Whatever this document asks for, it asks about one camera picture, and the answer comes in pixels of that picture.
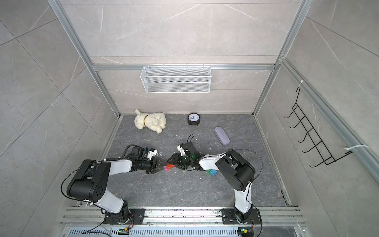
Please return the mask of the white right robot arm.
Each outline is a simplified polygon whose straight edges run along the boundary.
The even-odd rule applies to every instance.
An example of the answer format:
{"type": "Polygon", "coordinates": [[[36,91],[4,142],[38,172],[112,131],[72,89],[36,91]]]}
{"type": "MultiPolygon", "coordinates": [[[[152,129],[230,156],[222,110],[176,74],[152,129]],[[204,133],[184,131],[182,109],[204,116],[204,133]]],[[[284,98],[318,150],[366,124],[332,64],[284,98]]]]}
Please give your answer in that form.
{"type": "Polygon", "coordinates": [[[182,143],[167,163],[181,170],[190,167],[198,171],[219,171],[235,191],[235,204],[232,214],[226,214],[232,221],[247,224],[251,221],[253,204],[251,185],[255,180],[256,170],[235,149],[229,149],[217,155],[201,154],[192,142],[182,143]]]}

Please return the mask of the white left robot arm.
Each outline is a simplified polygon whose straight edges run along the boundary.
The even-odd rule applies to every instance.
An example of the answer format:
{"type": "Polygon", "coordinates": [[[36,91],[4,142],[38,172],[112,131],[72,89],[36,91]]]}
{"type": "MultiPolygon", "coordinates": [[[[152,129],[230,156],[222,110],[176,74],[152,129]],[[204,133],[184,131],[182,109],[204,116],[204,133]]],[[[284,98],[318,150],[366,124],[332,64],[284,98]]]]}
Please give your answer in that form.
{"type": "Polygon", "coordinates": [[[155,174],[163,169],[165,162],[154,148],[129,145],[121,156],[103,160],[84,160],[71,175],[67,189],[61,193],[64,197],[95,205],[105,214],[106,221],[125,224],[132,220],[126,200],[115,196],[107,188],[109,177],[121,173],[143,170],[146,174],[155,174]]]}

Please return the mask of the white plush dog toy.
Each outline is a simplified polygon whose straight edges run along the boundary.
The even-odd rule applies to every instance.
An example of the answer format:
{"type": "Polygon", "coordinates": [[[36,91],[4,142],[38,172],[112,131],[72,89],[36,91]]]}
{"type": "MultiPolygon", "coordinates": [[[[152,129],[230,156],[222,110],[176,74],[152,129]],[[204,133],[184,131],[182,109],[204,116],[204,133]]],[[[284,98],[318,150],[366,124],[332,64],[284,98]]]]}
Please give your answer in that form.
{"type": "Polygon", "coordinates": [[[139,130],[147,127],[157,134],[160,134],[166,128],[165,112],[147,114],[140,112],[138,109],[134,112],[136,113],[134,124],[139,130]]]}

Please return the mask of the black round alarm clock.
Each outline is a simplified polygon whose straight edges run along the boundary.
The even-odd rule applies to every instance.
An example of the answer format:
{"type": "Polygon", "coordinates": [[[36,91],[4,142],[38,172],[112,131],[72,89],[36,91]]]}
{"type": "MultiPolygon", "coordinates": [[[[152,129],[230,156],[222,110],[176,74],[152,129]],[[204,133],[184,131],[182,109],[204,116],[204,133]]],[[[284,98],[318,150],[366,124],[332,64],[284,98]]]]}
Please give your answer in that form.
{"type": "Polygon", "coordinates": [[[200,115],[197,113],[191,113],[187,117],[188,125],[196,125],[200,124],[200,115]]]}

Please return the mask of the purple glasses case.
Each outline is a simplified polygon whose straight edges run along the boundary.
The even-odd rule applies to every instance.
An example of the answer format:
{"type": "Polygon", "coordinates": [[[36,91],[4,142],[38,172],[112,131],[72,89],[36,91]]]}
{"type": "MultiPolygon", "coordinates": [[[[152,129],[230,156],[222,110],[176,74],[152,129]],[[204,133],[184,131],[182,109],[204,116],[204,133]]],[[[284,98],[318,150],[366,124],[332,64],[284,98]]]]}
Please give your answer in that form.
{"type": "Polygon", "coordinates": [[[214,132],[219,139],[220,143],[223,145],[229,145],[230,144],[230,139],[224,129],[220,126],[217,126],[214,128],[214,132]]]}

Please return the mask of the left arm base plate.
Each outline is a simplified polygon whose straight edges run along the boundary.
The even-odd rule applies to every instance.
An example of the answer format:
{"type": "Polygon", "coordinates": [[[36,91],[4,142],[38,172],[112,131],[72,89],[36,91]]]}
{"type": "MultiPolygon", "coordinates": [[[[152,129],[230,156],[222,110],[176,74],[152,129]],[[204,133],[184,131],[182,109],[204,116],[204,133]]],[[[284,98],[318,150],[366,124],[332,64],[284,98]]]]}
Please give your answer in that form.
{"type": "Polygon", "coordinates": [[[120,213],[107,213],[105,214],[104,224],[111,225],[124,225],[132,224],[141,225],[144,220],[146,210],[144,208],[132,208],[128,210],[122,210],[120,213]]]}

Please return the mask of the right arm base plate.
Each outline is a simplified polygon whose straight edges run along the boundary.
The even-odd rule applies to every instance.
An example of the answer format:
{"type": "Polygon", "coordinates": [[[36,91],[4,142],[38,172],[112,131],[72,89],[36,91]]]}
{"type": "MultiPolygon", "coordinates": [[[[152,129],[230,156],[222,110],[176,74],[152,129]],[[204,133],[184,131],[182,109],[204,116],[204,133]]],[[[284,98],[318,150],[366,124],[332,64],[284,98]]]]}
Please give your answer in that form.
{"type": "Polygon", "coordinates": [[[260,211],[256,208],[250,208],[247,213],[242,213],[236,208],[223,208],[219,215],[224,225],[262,224],[260,211]]]}

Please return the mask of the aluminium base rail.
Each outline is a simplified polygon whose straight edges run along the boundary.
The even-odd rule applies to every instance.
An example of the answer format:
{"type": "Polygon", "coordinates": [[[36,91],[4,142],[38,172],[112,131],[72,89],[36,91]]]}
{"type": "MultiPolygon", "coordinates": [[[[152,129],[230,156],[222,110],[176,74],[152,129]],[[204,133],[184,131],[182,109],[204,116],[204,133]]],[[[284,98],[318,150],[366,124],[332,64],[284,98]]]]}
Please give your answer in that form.
{"type": "Polygon", "coordinates": [[[97,208],[69,207],[58,220],[59,237],[309,237],[297,207],[258,207],[244,224],[228,207],[133,207],[123,224],[97,208]]]}

